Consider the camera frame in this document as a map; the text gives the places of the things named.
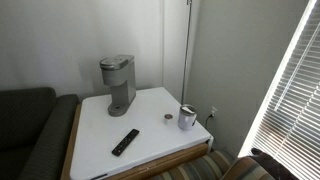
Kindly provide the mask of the grey pod coffee maker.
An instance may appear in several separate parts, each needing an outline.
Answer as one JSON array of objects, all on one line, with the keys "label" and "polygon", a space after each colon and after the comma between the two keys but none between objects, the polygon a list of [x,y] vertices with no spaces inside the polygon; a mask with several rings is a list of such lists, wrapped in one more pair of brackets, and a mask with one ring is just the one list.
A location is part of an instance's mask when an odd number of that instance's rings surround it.
[{"label": "grey pod coffee maker", "polygon": [[135,61],[133,55],[117,55],[99,63],[103,82],[110,87],[112,102],[108,113],[124,115],[136,97]]}]

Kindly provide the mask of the small coffee pod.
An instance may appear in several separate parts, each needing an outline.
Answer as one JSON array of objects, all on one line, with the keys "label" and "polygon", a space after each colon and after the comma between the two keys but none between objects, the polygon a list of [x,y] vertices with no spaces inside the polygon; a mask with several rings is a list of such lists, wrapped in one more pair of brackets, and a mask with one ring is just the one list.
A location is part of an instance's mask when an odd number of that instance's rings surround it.
[{"label": "small coffee pod", "polygon": [[172,122],[173,115],[172,114],[165,114],[164,115],[164,123],[166,125],[170,124]]}]

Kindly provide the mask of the white cylindrical milk frother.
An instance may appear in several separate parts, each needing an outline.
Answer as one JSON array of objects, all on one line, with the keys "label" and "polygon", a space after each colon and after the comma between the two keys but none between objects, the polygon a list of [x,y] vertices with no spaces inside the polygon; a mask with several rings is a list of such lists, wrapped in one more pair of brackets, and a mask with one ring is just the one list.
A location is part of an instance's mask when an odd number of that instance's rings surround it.
[{"label": "white cylindrical milk frother", "polygon": [[192,105],[184,104],[179,110],[178,126],[185,131],[191,130],[195,124],[196,117],[196,109]]}]

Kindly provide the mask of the wooden side table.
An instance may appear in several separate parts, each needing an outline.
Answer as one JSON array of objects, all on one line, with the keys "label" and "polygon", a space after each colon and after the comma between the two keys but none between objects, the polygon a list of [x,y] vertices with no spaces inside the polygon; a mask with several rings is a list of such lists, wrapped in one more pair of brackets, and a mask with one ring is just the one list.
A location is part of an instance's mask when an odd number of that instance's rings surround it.
[{"label": "wooden side table", "polygon": [[[76,107],[74,121],[72,125],[71,134],[69,137],[68,148],[64,160],[64,165],[60,180],[71,180],[70,169],[75,147],[75,140],[77,135],[77,128],[81,114],[81,106]],[[187,149],[177,151],[175,153],[166,155],[164,157],[149,161],[132,169],[123,171],[111,177],[103,177],[102,180],[130,180],[131,178],[144,179],[149,178],[164,171],[167,171],[180,164],[189,162],[196,158],[205,155],[210,150],[209,142],[200,143]]]}]

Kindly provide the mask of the black tv remote control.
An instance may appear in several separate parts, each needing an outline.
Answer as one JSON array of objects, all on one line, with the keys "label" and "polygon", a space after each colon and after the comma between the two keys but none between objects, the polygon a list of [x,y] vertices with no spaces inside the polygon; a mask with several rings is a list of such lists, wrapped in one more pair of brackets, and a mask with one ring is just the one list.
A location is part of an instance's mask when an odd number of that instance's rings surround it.
[{"label": "black tv remote control", "polygon": [[126,148],[131,144],[131,142],[136,138],[136,136],[140,133],[137,129],[132,129],[119,143],[118,145],[111,151],[114,156],[119,157]]}]

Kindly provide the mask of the thin metal floor lamp pole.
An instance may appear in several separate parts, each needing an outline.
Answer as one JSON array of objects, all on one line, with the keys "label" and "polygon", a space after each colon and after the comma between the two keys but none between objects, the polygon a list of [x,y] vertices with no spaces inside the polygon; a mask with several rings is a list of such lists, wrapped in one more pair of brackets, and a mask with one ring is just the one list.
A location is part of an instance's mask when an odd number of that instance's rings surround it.
[{"label": "thin metal floor lamp pole", "polygon": [[185,86],[187,83],[187,67],[188,67],[188,49],[189,49],[189,36],[190,36],[190,24],[191,24],[191,16],[192,16],[192,2],[193,0],[187,0],[188,6],[188,21],[187,21],[187,34],[186,34],[186,46],[185,46],[185,56],[184,56],[184,69],[183,69],[183,83],[182,83],[182,96],[181,96],[181,104],[184,104],[185,98]]}]

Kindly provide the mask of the dark grey fabric sofa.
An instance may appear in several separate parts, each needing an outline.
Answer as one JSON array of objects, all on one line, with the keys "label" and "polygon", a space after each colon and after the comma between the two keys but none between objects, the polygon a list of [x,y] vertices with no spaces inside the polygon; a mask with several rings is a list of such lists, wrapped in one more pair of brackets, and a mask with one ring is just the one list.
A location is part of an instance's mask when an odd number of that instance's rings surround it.
[{"label": "dark grey fabric sofa", "polygon": [[58,180],[78,96],[51,87],[0,92],[0,180]]}]

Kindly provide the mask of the white window blinds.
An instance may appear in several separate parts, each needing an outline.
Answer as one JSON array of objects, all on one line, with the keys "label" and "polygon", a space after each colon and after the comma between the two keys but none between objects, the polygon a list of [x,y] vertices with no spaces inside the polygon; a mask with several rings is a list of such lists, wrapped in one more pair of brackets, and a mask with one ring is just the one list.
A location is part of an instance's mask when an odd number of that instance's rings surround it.
[{"label": "white window blinds", "polygon": [[308,1],[239,155],[253,148],[320,180],[320,0]]}]

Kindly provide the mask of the white wall power outlet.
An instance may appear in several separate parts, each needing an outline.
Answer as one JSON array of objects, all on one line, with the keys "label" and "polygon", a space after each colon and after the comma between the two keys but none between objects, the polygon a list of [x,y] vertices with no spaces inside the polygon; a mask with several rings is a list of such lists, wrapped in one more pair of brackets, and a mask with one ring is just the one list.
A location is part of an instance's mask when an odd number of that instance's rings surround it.
[{"label": "white wall power outlet", "polygon": [[216,114],[216,112],[217,112],[218,110],[215,108],[215,107],[211,107],[211,115],[212,115],[212,117],[215,117],[215,114]]}]

